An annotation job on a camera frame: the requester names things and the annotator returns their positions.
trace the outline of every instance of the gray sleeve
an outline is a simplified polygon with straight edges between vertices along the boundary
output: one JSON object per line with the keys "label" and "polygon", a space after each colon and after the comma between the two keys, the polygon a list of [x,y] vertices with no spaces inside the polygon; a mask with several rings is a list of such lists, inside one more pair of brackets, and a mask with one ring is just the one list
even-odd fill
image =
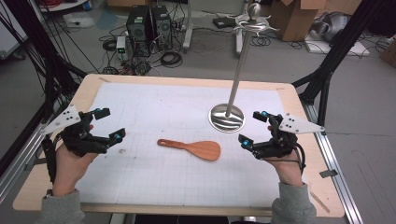
{"label": "gray sleeve", "polygon": [[84,213],[80,209],[79,192],[63,197],[49,196],[41,204],[41,218],[35,224],[82,224]]}
{"label": "gray sleeve", "polygon": [[294,187],[279,183],[279,198],[272,205],[272,224],[316,223],[317,210],[309,201],[308,186]]}

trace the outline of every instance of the wooden table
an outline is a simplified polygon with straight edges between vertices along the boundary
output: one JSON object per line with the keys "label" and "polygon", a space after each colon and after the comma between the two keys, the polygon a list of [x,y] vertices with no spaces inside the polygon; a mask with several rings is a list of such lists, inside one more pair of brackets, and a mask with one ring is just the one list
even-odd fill
{"label": "wooden table", "polygon": [[[198,86],[211,88],[230,88],[229,80],[209,80],[171,77],[123,77],[106,75],[88,75],[79,87],[72,104],[80,111],[88,111],[103,83],[134,83],[147,85]],[[277,91],[284,110],[301,118],[306,118],[297,92],[290,84],[241,81],[239,89]],[[308,179],[311,201],[318,210],[318,217],[342,217],[345,213],[332,179],[322,178],[319,173],[327,170],[318,143],[312,133],[299,134],[299,143],[304,146],[306,168],[304,175]],[[47,167],[36,165],[16,197],[13,207],[16,210],[37,211],[41,209],[41,200],[46,190],[51,188]],[[216,215],[216,216],[271,216],[269,208],[249,207],[202,207],[202,206],[165,206],[165,205],[135,205],[135,204],[102,204],[83,203],[86,212],[109,213],[148,213],[148,214],[178,214],[178,215]]]}

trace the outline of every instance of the robotic hand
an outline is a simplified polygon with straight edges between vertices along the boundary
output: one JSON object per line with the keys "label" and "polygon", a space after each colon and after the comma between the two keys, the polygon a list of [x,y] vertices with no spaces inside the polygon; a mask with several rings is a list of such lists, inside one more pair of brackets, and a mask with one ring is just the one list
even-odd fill
{"label": "robotic hand", "polygon": [[281,115],[275,116],[265,111],[261,113],[256,111],[253,113],[253,118],[263,122],[269,120],[273,137],[268,142],[254,144],[253,140],[239,134],[238,141],[241,143],[241,147],[250,151],[258,160],[265,160],[270,157],[282,158],[298,148],[301,154],[297,153],[298,162],[303,173],[305,154],[303,148],[297,143],[296,133],[323,132],[324,128],[291,114],[287,114],[283,118]]}
{"label": "robotic hand", "polygon": [[[123,137],[125,137],[125,129],[123,128],[111,133],[108,138],[93,136],[90,133],[93,116],[95,119],[102,119],[109,115],[110,110],[108,108],[78,113],[76,108],[70,105],[58,118],[40,131],[42,135],[46,135],[41,145],[46,155],[49,178],[52,183],[56,176],[55,148],[61,138],[64,140],[67,149],[80,157],[89,152],[105,154],[110,147],[122,142]],[[52,143],[49,133],[61,128],[64,128],[64,130],[55,136]]]}

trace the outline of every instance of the grid paper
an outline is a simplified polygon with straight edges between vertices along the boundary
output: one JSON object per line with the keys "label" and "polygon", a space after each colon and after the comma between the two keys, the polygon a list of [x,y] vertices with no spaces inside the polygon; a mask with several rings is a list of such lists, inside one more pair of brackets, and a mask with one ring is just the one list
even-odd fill
{"label": "grid paper", "polygon": [[[234,105],[247,119],[238,133],[221,133],[208,121],[209,110],[228,102],[228,88],[104,83],[92,104],[111,115],[92,124],[93,135],[125,128],[122,143],[100,155],[78,181],[84,203],[271,207],[278,177],[265,161],[240,147],[238,134],[267,141],[268,123],[254,111],[284,114],[277,91],[238,90]],[[217,161],[187,150],[157,146],[160,138],[193,143],[216,141]]]}

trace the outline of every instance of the orange spatula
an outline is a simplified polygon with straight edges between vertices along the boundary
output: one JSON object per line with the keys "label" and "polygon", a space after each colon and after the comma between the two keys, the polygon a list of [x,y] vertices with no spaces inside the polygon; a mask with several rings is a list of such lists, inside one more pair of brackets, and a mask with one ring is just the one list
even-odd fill
{"label": "orange spatula", "polygon": [[186,149],[195,156],[207,161],[216,161],[220,156],[220,145],[212,141],[184,144],[182,142],[159,139],[157,144],[163,147]]}

